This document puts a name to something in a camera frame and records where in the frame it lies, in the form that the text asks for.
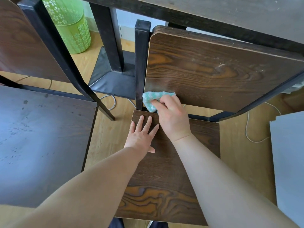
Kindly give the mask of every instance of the black metal table base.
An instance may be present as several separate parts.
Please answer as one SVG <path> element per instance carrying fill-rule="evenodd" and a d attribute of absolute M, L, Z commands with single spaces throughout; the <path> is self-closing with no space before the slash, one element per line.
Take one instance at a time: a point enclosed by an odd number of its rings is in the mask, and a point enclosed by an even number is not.
<path fill-rule="evenodd" d="M 102 46 L 89 81 L 89 87 L 99 93 L 135 100 L 135 53 L 123 51 L 123 72 L 112 71 Z"/>

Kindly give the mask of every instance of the forearm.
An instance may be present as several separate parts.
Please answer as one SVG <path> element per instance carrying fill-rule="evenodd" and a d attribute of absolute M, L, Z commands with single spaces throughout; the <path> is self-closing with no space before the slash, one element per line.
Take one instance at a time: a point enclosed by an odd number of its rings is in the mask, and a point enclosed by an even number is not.
<path fill-rule="evenodd" d="M 74 177 L 13 227 L 108 227 L 142 154 L 124 148 Z"/>
<path fill-rule="evenodd" d="M 193 135 L 174 146 L 210 227 L 298 227 Z"/>

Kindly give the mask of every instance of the dark pants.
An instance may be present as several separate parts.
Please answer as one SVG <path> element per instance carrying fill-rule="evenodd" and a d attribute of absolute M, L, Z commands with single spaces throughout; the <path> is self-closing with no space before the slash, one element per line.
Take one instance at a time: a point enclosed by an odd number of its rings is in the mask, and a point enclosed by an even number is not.
<path fill-rule="evenodd" d="M 152 222 L 150 228 L 168 228 L 168 223 L 166 222 Z M 125 228 L 122 218 L 113 218 L 109 228 Z"/>

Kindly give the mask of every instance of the chair backrest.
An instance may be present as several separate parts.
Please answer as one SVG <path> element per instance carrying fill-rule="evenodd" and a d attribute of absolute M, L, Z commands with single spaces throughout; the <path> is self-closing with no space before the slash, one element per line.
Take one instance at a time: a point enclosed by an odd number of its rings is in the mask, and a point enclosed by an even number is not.
<path fill-rule="evenodd" d="M 145 92 L 175 92 L 183 104 L 236 113 L 302 71 L 298 53 L 156 26 Z"/>
<path fill-rule="evenodd" d="M 0 70 L 70 82 L 16 5 L 0 0 Z"/>

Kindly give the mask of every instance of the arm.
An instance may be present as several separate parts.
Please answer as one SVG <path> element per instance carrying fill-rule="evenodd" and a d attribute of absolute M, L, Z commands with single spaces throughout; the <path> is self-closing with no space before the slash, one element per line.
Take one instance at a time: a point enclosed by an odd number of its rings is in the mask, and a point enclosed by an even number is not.
<path fill-rule="evenodd" d="M 160 125 L 183 162 L 210 227 L 298 227 L 268 199 L 241 179 L 190 131 L 177 96 L 153 101 Z"/>
<path fill-rule="evenodd" d="M 131 123 L 125 148 L 77 175 L 27 217 L 10 227 L 108 227 L 138 163 L 150 147 L 159 125 L 148 133 L 152 118 L 136 130 Z"/>

